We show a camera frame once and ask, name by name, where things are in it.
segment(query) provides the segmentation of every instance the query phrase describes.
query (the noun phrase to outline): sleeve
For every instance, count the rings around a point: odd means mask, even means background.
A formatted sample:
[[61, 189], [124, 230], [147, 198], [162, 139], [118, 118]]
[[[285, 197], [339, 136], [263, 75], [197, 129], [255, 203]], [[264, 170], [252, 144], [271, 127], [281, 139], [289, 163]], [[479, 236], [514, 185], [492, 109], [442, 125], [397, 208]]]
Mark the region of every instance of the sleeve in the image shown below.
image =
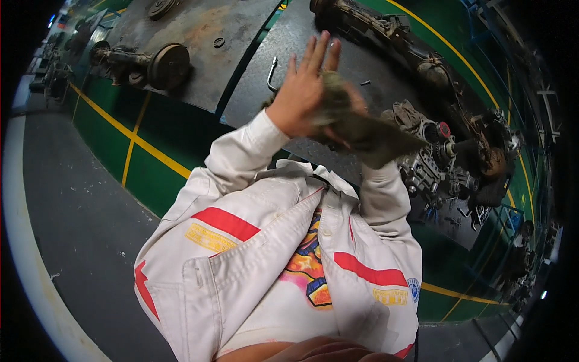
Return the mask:
[[191, 171], [163, 220], [175, 220], [193, 203], [203, 207], [228, 193], [243, 190], [265, 169], [290, 138], [262, 110], [247, 125], [211, 144], [206, 167]]
[[362, 165], [361, 215], [390, 246], [403, 270], [422, 281], [422, 249], [412, 236], [406, 216], [410, 198], [395, 162], [379, 170]]

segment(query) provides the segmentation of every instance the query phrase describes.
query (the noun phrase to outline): person in background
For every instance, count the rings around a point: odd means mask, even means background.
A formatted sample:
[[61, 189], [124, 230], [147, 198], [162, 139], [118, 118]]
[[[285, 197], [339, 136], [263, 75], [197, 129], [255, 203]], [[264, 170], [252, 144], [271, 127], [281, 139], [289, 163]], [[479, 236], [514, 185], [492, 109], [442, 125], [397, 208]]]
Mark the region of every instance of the person in background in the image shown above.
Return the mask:
[[135, 293], [179, 361], [399, 361], [413, 346], [422, 251], [397, 165], [362, 166], [360, 198], [324, 166], [266, 169], [313, 132], [328, 44], [311, 37], [273, 104], [213, 142], [137, 256]]

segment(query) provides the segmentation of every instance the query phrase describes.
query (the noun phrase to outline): green floor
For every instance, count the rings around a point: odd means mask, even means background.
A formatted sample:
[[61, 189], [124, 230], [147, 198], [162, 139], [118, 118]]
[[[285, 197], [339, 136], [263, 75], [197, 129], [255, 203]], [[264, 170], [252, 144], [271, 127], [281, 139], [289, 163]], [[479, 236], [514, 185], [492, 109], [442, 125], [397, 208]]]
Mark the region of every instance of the green floor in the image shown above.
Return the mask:
[[[100, 4], [96, 6], [97, 10], [106, 7], [112, 10], [122, 10], [129, 3], [127, 0], [105, 0], [93, 3], [99, 2]], [[403, 12], [388, 0], [363, 0], [361, 2], [383, 13]], [[403, 3], [408, 10], [435, 29], [464, 56], [486, 84], [498, 105], [506, 111], [509, 105], [507, 93], [484, 59], [481, 59], [480, 54], [468, 45], [470, 38], [468, 22], [461, 2], [459, 0], [407, 0]], [[279, 14], [274, 16], [266, 30], [277, 17]], [[411, 18], [411, 25], [412, 31], [437, 49], [465, 78], [488, 107], [494, 106], [491, 96], [455, 52], [424, 24]], [[261, 38], [264, 36], [266, 36], [266, 31], [263, 32]], [[78, 76], [74, 82], [79, 89], [83, 77], [84, 75]], [[515, 101], [520, 102], [521, 92], [514, 80], [511, 89]], [[99, 78], [89, 78], [82, 90], [86, 97], [97, 105], [97, 108], [117, 120], [120, 123], [119, 127], [126, 128], [129, 133], [134, 130], [147, 96], [146, 91], [128, 86], [113, 87], [109, 79]], [[95, 107], [78, 97], [77, 92], [69, 90], [67, 105], [71, 114], [74, 115], [75, 126], [96, 157], [119, 182], [123, 182], [131, 139], [103, 118]], [[523, 127], [521, 119], [517, 116], [512, 115], [510, 119], [511, 127]], [[172, 169], [168, 164], [171, 165], [174, 161], [188, 170], [202, 166], [211, 142], [230, 130], [232, 129], [229, 126], [219, 123], [215, 114], [151, 93], [138, 132], [136, 136], [132, 136], [133, 140], [140, 139], [141, 141], [136, 141], [133, 145], [130, 163], [124, 178], [125, 187], [153, 213], [163, 215], [172, 204], [180, 187], [185, 183], [183, 172], [181, 174], [176, 172], [174, 167]], [[527, 150], [522, 153], [521, 160], [525, 165], [527, 177], [522, 171], [521, 162], [517, 161], [516, 174], [510, 186], [513, 202], [508, 197], [504, 200], [504, 204], [521, 209], [526, 218], [533, 218], [533, 215], [538, 218], [538, 210], [532, 202], [536, 200], [538, 194], [533, 189], [538, 182], [534, 171], [537, 168], [536, 161], [533, 162], [532, 159], [533, 156]], [[499, 298], [496, 292], [481, 280], [492, 278], [507, 251], [508, 236], [512, 232], [500, 231], [504, 220], [504, 214], [499, 218], [491, 217], [481, 230], [480, 237], [471, 251], [467, 251], [442, 235], [433, 233], [424, 225], [412, 225], [413, 234], [423, 248], [424, 284], [419, 304], [419, 319], [422, 322], [462, 321], [479, 315], [492, 315], [509, 308], [504, 305], [460, 298], [462, 294], [489, 300]]]

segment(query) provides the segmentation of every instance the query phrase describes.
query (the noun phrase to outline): red disc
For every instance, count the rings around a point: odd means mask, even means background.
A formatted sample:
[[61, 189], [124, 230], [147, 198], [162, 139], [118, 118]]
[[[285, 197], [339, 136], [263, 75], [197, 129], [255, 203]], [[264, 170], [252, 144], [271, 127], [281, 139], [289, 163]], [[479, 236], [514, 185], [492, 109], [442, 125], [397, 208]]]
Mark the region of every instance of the red disc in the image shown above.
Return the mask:
[[450, 128], [448, 128], [448, 125], [446, 124], [446, 122], [440, 122], [438, 124], [438, 129], [440, 129], [440, 134], [444, 138], [450, 137]]

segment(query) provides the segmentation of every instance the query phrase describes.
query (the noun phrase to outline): white work uniform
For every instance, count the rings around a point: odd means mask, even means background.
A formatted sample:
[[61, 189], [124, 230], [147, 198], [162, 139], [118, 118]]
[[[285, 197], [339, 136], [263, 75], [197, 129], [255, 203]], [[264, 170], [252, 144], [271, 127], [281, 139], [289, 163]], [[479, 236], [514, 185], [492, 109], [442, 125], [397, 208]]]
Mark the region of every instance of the white work uniform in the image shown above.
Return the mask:
[[191, 172], [137, 255], [137, 298], [177, 360], [216, 358], [255, 320], [316, 208], [335, 335], [401, 357], [412, 347], [422, 251], [406, 221], [410, 200], [395, 163], [363, 166], [358, 199], [323, 166], [279, 160], [266, 170], [288, 141], [264, 111], [215, 140], [207, 167]]

